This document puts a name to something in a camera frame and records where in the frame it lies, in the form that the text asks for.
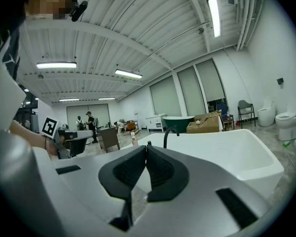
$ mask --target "fluorescent light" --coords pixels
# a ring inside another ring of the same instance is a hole
[[[117,69],[115,71],[115,74],[119,74],[119,75],[123,75],[123,76],[128,76],[128,77],[139,78],[139,79],[143,77],[143,76],[141,76],[139,74],[135,74],[135,73],[132,73],[132,72],[127,72],[127,71],[120,70],[120,69]]]
[[[218,37],[221,35],[221,21],[219,19],[217,0],[208,0],[208,5],[213,20],[214,37]]]
[[[77,62],[62,61],[62,62],[40,62],[36,64],[38,69],[54,69],[54,68],[65,68],[75,69]]]
[[[101,97],[98,100],[115,100],[115,97]]]
[[[66,102],[66,101],[79,101],[79,98],[68,98],[68,99],[59,99],[59,102]]]

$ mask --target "small bottle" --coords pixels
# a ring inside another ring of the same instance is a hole
[[[132,137],[132,143],[133,143],[133,146],[138,146],[138,141],[135,135],[133,135]]]

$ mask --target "white toilet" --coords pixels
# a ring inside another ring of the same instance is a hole
[[[275,119],[275,104],[274,102],[266,97],[264,104],[261,109],[258,110],[258,121],[260,126],[269,126],[274,123]]]
[[[276,115],[279,128],[278,139],[282,141],[296,139],[296,101],[287,104],[287,112]]]

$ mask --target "white cabinet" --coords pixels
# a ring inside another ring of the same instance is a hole
[[[164,116],[166,116],[166,114],[162,113],[146,118],[147,131],[149,131],[149,129],[160,129],[163,132],[164,128],[166,127],[166,123],[163,119]]]

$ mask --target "freestanding bathtub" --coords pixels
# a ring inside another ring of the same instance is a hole
[[[151,134],[138,141],[139,145],[163,147],[164,134]],[[251,131],[246,129],[202,134],[169,134],[167,148],[189,156],[213,162],[268,198],[279,182],[284,168]],[[137,186],[151,191],[150,177],[145,168]]]
[[[190,122],[194,122],[194,116],[187,117],[163,117],[167,127],[176,125],[179,133],[186,132],[186,127]]]

